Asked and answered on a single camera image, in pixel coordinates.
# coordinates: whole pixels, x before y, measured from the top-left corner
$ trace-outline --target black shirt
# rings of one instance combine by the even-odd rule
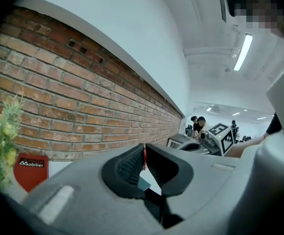
[[[270,122],[270,125],[268,126],[266,133],[271,135],[275,132],[281,131],[281,129],[282,129],[281,124],[280,124],[279,119],[278,119],[278,117],[275,113],[273,119]]]
[[[199,125],[199,123],[193,123],[193,131],[197,131],[200,132],[200,130],[202,130],[203,127],[201,127]]]

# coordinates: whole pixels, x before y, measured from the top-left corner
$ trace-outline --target fluorescent light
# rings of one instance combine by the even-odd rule
[[[236,65],[234,67],[234,71],[238,71],[240,70],[243,62],[244,62],[244,59],[249,51],[249,48],[251,46],[251,43],[252,43],[252,40],[253,40],[253,37],[251,35],[245,35],[245,38],[244,38],[244,43],[243,43],[243,46],[242,46],[242,49],[241,49],[241,52],[240,52],[240,55],[238,57],[238,60],[236,62]]]

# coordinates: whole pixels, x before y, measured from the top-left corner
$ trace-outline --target white ceiling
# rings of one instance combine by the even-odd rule
[[[206,114],[213,114],[213,115],[221,115],[221,116],[227,116],[231,117],[236,120],[244,120],[244,121],[249,121],[249,122],[255,122],[255,123],[261,123],[261,122],[266,122],[270,121],[273,117],[273,112],[271,113],[263,113],[259,111],[254,111],[251,109],[244,109],[240,107],[232,107],[232,106],[227,106],[227,105],[219,105],[219,104],[208,104],[208,103],[201,103],[201,102],[195,102],[194,103],[194,108],[193,112],[195,113],[195,110],[198,111],[206,111],[208,108],[211,108],[209,112],[206,112]]]
[[[164,0],[176,21],[183,40],[184,54],[191,80],[196,86],[210,87],[228,83],[243,95],[245,92],[263,97],[284,69],[284,40],[270,30],[251,26],[245,17],[221,18],[219,0]],[[245,33],[253,42],[240,71],[233,71]]]

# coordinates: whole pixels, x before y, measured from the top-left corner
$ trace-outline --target ceiling light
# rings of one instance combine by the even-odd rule
[[[241,68],[241,66],[244,62],[244,59],[245,59],[245,57],[246,57],[246,55],[249,51],[252,40],[253,40],[253,37],[251,35],[248,35],[248,34],[245,35],[243,46],[242,46],[239,58],[238,58],[236,65],[234,67],[234,71],[240,70],[240,68]]]

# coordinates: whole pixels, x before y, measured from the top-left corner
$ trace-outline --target brick wall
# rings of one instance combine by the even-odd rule
[[[73,160],[140,142],[166,144],[181,115],[99,44],[16,7],[0,26],[0,111],[23,95],[20,150]]]

